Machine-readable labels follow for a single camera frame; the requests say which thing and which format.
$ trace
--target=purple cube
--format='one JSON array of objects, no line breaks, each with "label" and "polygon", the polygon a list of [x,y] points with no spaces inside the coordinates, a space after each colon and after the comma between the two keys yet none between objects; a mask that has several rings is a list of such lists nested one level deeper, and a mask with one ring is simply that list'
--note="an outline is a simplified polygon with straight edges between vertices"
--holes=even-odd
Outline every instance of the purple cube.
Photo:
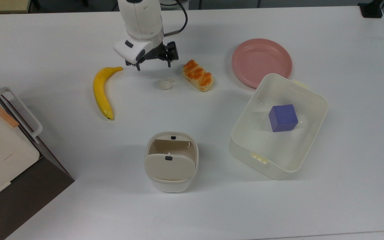
[{"label": "purple cube", "polygon": [[291,131],[299,122],[292,104],[273,106],[269,113],[273,132]]}]

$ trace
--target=white lid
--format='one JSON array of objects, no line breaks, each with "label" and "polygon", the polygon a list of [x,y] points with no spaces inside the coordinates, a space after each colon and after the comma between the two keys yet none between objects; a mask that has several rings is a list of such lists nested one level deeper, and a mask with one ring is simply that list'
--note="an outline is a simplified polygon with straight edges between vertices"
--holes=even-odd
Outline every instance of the white lid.
[{"label": "white lid", "polygon": [[182,155],[151,154],[145,158],[145,171],[156,179],[184,180],[194,175],[195,163]]}]

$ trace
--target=banana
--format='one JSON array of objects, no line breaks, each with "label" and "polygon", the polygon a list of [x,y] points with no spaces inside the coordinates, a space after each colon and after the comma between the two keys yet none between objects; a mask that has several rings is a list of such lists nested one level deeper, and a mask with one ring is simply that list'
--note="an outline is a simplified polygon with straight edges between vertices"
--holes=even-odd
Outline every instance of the banana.
[{"label": "banana", "polygon": [[110,120],[113,120],[113,112],[111,105],[105,94],[105,82],[114,73],[122,71],[122,67],[105,67],[102,68],[94,77],[93,92],[97,105],[102,114]]}]

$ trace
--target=plastic container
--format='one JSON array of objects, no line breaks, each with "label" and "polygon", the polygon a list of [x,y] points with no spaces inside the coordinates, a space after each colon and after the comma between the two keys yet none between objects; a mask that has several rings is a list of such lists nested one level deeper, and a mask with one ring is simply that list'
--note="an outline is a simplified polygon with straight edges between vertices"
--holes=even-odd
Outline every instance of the plastic container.
[{"label": "plastic container", "polygon": [[[269,112],[293,104],[299,123],[272,132]],[[328,110],[327,100],[278,74],[264,77],[232,130],[230,154],[272,179],[299,170]]]},{"label": "plastic container", "polygon": [[145,171],[163,192],[186,190],[198,170],[199,151],[193,138],[181,132],[160,132],[149,140]]}]

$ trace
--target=tabletop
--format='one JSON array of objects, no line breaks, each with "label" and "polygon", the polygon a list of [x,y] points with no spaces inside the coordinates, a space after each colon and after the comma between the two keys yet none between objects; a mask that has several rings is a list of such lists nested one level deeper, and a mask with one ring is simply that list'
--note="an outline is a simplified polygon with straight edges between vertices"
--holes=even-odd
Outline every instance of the tabletop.
[{"label": "tabletop", "polygon": [[[189,11],[179,57],[125,67],[106,84],[115,120],[100,113],[94,75],[125,66],[112,49],[119,13],[0,15],[0,87],[41,121],[40,135],[76,180],[8,239],[262,239],[384,231],[384,17],[356,6]],[[183,13],[162,13],[166,32]],[[302,167],[275,181],[234,159],[233,126],[254,89],[233,73],[252,38],[282,45],[289,79],[329,110]],[[195,59],[215,77],[199,92],[181,76]],[[173,88],[157,81],[176,78]],[[199,169],[183,193],[156,190],[143,166],[158,132],[191,135]]]}]

